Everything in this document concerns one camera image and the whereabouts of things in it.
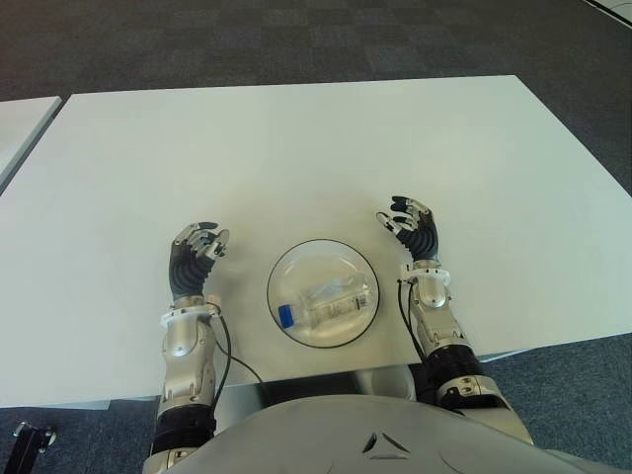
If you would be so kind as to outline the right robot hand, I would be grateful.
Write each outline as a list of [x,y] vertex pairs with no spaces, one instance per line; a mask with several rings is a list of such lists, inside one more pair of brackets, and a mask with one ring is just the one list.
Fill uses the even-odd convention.
[[433,212],[424,204],[409,197],[394,196],[390,209],[376,213],[378,222],[409,251],[414,262],[437,260],[438,233]]

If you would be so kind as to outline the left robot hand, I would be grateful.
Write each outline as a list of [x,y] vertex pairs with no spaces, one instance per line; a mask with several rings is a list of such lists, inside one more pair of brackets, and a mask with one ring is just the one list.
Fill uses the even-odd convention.
[[173,300],[202,297],[203,286],[216,261],[227,250],[230,232],[216,232],[215,222],[194,222],[174,238],[170,249],[169,285]]

